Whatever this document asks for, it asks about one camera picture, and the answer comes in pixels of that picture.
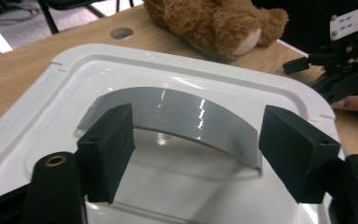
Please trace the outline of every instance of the teddy bear ear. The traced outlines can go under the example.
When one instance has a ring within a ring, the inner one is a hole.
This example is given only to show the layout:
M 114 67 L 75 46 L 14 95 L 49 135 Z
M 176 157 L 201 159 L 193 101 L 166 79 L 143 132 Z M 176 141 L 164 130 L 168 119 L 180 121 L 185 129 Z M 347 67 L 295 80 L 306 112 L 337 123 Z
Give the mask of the teddy bear ear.
M 261 9 L 267 16 L 261 21 L 262 35 L 257 45 L 267 47 L 283 35 L 284 26 L 289 21 L 285 10 L 274 8 L 270 10 Z

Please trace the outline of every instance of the black machine part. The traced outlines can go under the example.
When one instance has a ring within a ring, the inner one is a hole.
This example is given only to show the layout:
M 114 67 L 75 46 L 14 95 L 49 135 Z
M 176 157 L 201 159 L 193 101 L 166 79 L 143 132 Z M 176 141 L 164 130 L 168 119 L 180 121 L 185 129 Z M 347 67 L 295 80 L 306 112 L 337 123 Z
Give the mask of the black machine part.
M 324 79 L 312 88 L 330 104 L 350 95 L 358 95 L 358 32 L 322 46 L 318 52 L 285 63 L 287 75 L 322 66 Z
M 78 150 L 40 159 L 29 185 L 0 196 L 0 224 L 88 223 L 89 202 L 112 203 L 135 149 L 131 105 L 108 110 Z
M 358 155 L 337 157 L 340 144 L 295 113 L 267 105 L 259 148 L 298 203 L 333 197 L 334 224 L 358 224 Z

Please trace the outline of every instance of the brown plush toy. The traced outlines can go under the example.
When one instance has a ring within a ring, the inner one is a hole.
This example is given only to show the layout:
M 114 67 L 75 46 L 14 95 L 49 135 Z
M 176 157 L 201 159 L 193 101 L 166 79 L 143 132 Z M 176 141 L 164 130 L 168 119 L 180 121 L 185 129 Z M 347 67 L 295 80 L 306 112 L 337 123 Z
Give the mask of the brown plush toy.
M 251 0 L 144 2 L 156 24 L 217 60 L 234 61 L 255 46 L 269 46 L 282 36 L 288 22 L 284 10 L 259 9 Z

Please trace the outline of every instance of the black chair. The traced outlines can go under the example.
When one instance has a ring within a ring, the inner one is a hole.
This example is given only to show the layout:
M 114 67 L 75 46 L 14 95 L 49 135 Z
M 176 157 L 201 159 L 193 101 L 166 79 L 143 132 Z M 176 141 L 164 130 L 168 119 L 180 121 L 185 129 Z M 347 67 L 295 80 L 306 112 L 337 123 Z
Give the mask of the black chair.
M 40 9 L 45 16 L 46 22 L 48 23 L 48 28 L 50 29 L 52 34 L 57 34 L 59 32 L 56 23 L 54 22 L 49 8 L 53 8 L 56 10 L 67 10 L 75 7 L 86 7 L 92 3 L 99 2 L 102 0 L 37 0 L 39 3 Z M 116 0 L 116 12 L 120 11 L 120 0 Z

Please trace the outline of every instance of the light wood tabletop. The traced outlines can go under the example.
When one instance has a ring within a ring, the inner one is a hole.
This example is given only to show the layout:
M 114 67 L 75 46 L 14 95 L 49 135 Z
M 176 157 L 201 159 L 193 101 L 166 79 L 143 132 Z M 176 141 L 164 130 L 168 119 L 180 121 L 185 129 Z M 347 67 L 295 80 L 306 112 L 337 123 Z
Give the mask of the light wood tabletop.
M 132 37 L 122 40 L 112 38 L 111 32 L 120 27 L 132 29 Z M 182 38 L 157 27 L 142 6 L 134 7 L 0 54 L 0 117 L 46 70 L 52 58 L 66 49 L 88 43 L 147 49 L 206 60 Z M 285 76 L 282 64 L 298 57 L 301 57 L 300 53 L 276 42 L 267 49 L 253 49 L 231 65 Z M 314 67 L 290 78 L 310 84 L 321 73 L 319 68 Z M 350 154 L 358 154 L 358 113 L 336 111 L 336 114 L 341 144 Z

